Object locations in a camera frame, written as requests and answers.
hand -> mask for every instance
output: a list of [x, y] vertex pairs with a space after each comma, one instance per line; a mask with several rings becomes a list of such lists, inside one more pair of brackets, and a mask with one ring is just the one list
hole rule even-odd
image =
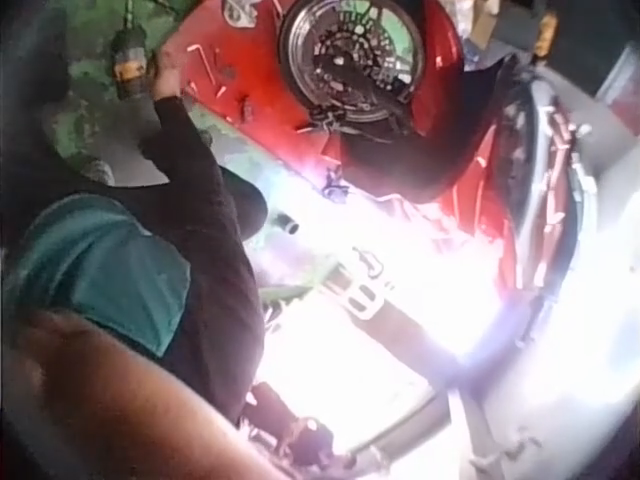
[[186, 57], [168, 49], [161, 49], [155, 55], [155, 78], [151, 87], [154, 101], [168, 97], [179, 97], [182, 90], [180, 72]]

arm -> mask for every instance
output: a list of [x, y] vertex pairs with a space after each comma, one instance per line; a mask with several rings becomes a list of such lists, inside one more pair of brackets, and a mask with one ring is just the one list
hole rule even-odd
[[40, 313], [20, 351], [45, 413], [110, 478], [284, 478], [181, 382], [84, 319]]

teal shirt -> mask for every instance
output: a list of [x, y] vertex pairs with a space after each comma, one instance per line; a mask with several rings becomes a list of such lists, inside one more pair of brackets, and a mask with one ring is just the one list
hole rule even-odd
[[65, 308], [155, 356], [164, 355], [185, 309], [190, 265], [119, 203], [74, 195], [27, 231], [3, 281], [3, 317]]

rim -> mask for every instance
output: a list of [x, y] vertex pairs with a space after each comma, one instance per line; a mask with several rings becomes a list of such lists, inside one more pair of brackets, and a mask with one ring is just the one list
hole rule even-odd
[[314, 56], [318, 53], [325, 53], [333, 45], [346, 46], [369, 78], [403, 102], [411, 98], [422, 79], [424, 49], [420, 33], [392, 0], [309, 2], [296, 15], [285, 41], [289, 68], [302, 94], [314, 105], [344, 108], [349, 121], [373, 122], [387, 118], [389, 113], [315, 68]]

cordless drill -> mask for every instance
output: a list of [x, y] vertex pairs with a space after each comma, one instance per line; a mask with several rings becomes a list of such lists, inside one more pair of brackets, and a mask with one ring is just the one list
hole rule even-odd
[[133, 0], [126, 0], [123, 27], [111, 42], [113, 76], [120, 100], [143, 95], [148, 90], [147, 34], [133, 18]]

